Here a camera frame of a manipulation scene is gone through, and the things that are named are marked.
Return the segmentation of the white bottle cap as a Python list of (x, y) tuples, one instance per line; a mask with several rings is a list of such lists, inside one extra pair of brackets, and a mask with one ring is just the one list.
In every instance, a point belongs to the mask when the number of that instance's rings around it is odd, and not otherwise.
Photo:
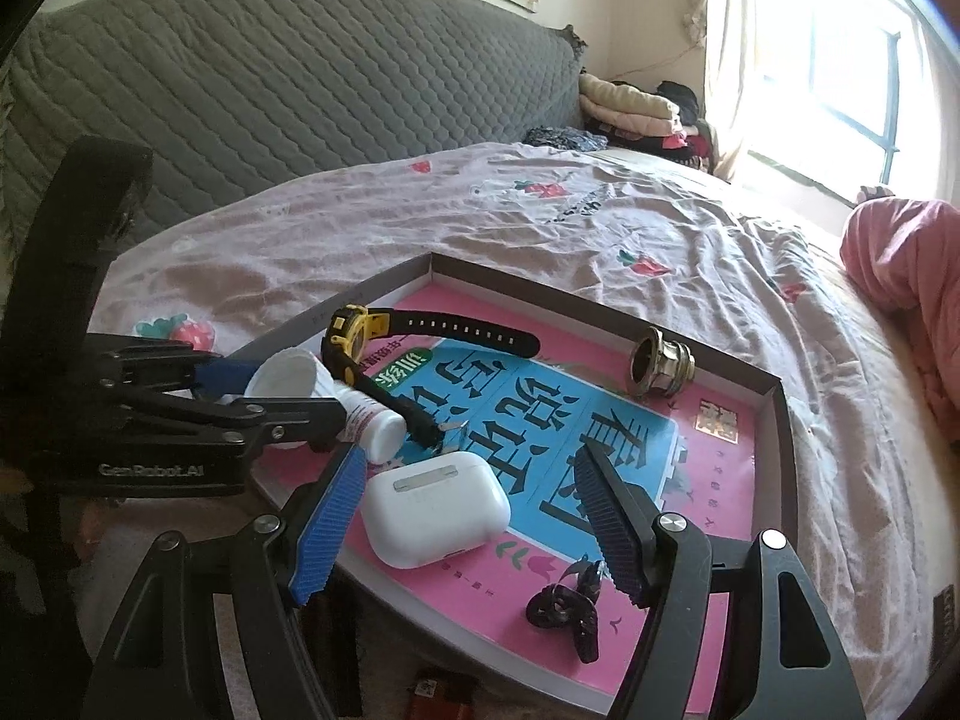
[(278, 351), (254, 372), (246, 400), (335, 400), (334, 379), (319, 358), (304, 348)]

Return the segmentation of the white earbuds case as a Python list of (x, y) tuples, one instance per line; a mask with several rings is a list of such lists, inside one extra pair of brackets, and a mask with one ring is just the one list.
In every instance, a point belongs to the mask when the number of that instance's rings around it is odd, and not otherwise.
[(359, 511), (377, 559), (401, 571), (477, 550), (505, 533), (511, 520), (493, 468), (472, 452), (371, 476)]

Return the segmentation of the black binder clip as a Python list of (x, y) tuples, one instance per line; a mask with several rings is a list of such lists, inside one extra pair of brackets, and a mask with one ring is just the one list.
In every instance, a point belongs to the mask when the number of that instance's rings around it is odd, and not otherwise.
[(605, 562), (579, 559), (566, 567), (560, 580), (536, 593), (526, 606), (526, 619), (534, 628), (568, 629), (579, 661), (599, 660), (599, 613)]

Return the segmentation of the red lighter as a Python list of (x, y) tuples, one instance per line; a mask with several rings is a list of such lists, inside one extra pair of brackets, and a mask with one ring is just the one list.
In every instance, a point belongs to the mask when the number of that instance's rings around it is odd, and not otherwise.
[(477, 679), (452, 671), (425, 668), (409, 690), (407, 720), (473, 720)]

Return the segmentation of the brass pipe fitting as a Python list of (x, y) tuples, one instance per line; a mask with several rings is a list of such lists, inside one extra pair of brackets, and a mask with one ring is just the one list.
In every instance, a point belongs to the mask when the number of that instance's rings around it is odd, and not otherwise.
[(630, 394), (636, 398), (672, 398), (693, 382), (697, 361), (685, 343), (671, 340), (656, 327), (645, 328), (628, 366)]

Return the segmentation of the white pill bottle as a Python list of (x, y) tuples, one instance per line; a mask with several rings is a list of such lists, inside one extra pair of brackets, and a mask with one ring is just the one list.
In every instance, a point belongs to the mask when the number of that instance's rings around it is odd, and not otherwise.
[(371, 465), (389, 463), (407, 438), (405, 419), (345, 383), (336, 380), (332, 387), (335, 398), (347, 413), (338, 440), (358, 445)]

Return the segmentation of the grey quilted headboard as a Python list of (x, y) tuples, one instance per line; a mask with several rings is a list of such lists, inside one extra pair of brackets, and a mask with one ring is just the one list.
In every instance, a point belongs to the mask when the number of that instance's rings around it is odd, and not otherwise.
[(85, 0), (2, 68), (2, 242), (83, 135), (146, 146), (142, 242), (296, 177), (579, 117), (586, 48), (480, 0)]

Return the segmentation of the pink strawberry bed sheet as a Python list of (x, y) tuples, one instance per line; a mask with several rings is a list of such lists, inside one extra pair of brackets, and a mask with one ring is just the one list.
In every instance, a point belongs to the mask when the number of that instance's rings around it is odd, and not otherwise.
[(867, 713), (928, 678), (921, 488), (947, 456), (907, 339), (799, 232), (739, 215), (715, 179), (482, 143), (316, 172), (156, 232), (121, 255), (99, 332), (187, 312), (233, 351), (427, 252), (660, 323), (781, 379), (797, 445), (800, 554)]

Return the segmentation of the pink rolled quilt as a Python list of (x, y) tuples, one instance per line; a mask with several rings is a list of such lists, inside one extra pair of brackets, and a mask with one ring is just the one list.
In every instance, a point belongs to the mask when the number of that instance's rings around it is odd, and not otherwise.
[(867, 200), (839, 256), (857, 289), (903, 322), (924, 398), (958, 444), (958, 210), (944, 200)]

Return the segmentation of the stack of folded clothes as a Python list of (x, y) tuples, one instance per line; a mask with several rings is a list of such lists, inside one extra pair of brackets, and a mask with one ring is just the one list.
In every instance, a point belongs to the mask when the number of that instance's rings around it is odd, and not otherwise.
[(715, 132), (688, 86), (662, 82), (647, 93), (627, 82), (581, 73), (579, 107), (587, 130), (602, 135), (610, 146), (715, 171)]

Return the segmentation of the blue framed window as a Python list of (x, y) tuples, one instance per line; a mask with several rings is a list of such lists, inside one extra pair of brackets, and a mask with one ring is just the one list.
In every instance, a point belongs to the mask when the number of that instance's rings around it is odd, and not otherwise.
[(900, 153), (901, 31), (882, 18), (811, 16), (761, 57), (750, 149), (852, 199), (886, 184)]

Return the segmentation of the cream curtain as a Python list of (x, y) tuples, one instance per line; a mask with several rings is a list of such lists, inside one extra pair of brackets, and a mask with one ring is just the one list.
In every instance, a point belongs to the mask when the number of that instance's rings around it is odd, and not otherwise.
[(688, 0), (683, 22), (704, 50), (704, 118), (715, 132), (715, 176), (731, 182), (747, 153), (758, 70), (758, 0)]

